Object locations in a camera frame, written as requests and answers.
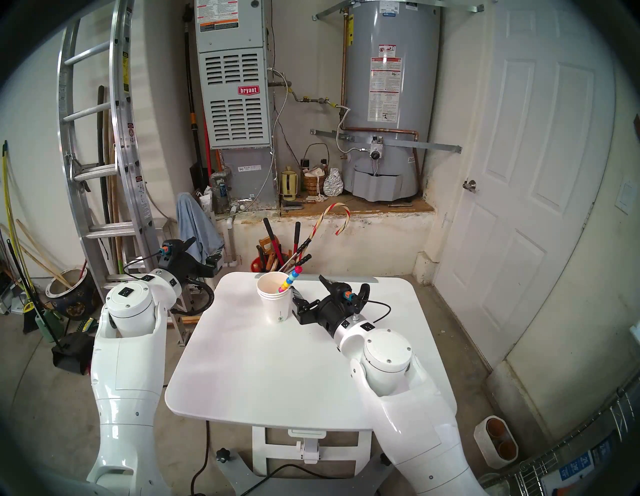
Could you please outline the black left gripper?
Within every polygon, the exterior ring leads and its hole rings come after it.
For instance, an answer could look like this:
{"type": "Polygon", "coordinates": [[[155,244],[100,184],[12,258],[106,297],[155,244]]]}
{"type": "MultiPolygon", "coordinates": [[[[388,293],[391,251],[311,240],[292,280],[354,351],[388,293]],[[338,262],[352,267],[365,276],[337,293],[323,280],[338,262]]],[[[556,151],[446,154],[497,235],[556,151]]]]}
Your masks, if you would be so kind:
{"type": "Polygon", "coordinates": [[[191,237],[186,241],[164,241],[160,248],[159,269],[168,271],[177,280],[209,278],[209,266],[188,253],[196,240],[191,237]]]}

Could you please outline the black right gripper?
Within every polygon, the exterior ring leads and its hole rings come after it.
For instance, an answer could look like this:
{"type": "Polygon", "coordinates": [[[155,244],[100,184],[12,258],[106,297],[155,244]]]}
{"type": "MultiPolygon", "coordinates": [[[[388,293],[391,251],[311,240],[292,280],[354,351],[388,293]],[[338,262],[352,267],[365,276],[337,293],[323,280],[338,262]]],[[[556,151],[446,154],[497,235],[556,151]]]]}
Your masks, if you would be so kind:
{"type": "Polygon", "coordinates": [[[351,286],[334,286],[334,281],[322,274],[319,275],[319,281],[329,295],[318,305],[318,324],[328,334],[335,334],[339,325],[357,312],[358,295],[346,296],[346,293],[353,293],[351,286]]]}

